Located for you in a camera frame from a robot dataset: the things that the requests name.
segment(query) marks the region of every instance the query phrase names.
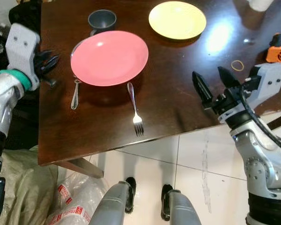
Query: white object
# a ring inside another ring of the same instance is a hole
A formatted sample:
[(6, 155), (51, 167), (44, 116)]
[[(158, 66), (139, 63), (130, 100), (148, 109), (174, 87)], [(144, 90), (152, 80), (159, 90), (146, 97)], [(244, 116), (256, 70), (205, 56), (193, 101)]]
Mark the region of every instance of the white object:
[(248, 0), (252, 9), (259, 12), (266, 11), (274, 0)]
[(72, 173), (58, 185), (45, 225), (88, 225), (107, 189), (104, 179)]
[(30, 90), (39, 87), (39, 79), (34, 72), (34, 51), (40, 37), (28, 28), (14, 23), (5, 44), (9, 61), (8, 69), (17, 69), (23, 72), (31, 81)]

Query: floor tile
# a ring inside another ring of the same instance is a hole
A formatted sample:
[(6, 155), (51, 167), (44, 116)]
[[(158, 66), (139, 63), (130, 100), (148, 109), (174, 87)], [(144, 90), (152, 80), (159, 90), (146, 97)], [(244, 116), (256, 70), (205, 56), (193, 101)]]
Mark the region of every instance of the floor tile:
[(93, 155), (90, 161), (104, 170), (110, 187), (129, 176), (136, 179), (134, 210), (125, 214), (124, 225), (169, 224), (160, 217), (161, 190), (174, 184), (176, 165), (120, 151)]
[(179, 136), (166, 137), (156, 141), (136, 144), (119, 151), (153, 158), (169, 163), (176, 163)]
[[(270, 122), (280, 116), (277, 112), (262, 119)], [(180, 135), (177, 163), (245, 180), (243, 160), (229, 132), (227, 125), (220, 125)], [(281, 127), (273, 132), (281, 137)]]
[(202, 225), (245, 224), (246, 181), (178, 166), (176, 189), (189, 198)]

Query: rubber band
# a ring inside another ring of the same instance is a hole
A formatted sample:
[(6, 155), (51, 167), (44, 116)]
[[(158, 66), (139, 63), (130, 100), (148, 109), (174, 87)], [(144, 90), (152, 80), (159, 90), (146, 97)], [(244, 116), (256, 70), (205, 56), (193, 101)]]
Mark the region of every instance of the rubber band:
[[(235, 68), (235, 67), (233, 66), (233, 64), (234, 64), (235, 62), (238, 62), (238, 63), (242, 66), (242, 68), (241, 68), (241, 69)], [(232, 69), (234, 69), (235, 71), (238, 71), (238, 72), (244, 70), (244, 64), (243, 64), (243, 62), (240, 61), (240, 60), (234, 60), (234, 61), (231, 63), (231, 67), (232, 67)]]

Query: green ring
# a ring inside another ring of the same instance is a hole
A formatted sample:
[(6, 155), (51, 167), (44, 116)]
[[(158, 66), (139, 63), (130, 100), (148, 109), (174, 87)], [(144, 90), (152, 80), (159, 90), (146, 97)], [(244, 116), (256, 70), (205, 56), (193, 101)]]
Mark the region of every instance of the green ring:
[(31, 88), (30, 80), (21, 71), (16, 70), (16, 69), (3, 69), (3, 70), (0, 70), (0, 74), (4, 74), (4, 73), (10, 74), (13, 77), (15, 77), (16, 79), (18, 79), (21, 82), (21, 84), (23, 85), (25, 91), (27, 91), (27, 90), (29, 90)]

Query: orange device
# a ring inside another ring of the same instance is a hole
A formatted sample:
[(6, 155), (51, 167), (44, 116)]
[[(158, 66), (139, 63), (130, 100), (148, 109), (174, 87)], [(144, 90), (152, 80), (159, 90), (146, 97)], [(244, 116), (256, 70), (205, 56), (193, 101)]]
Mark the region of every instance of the orange device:
[(266, 56), (267, 62), (281, 62), (281, 33), (276, 33), (270, 42)]

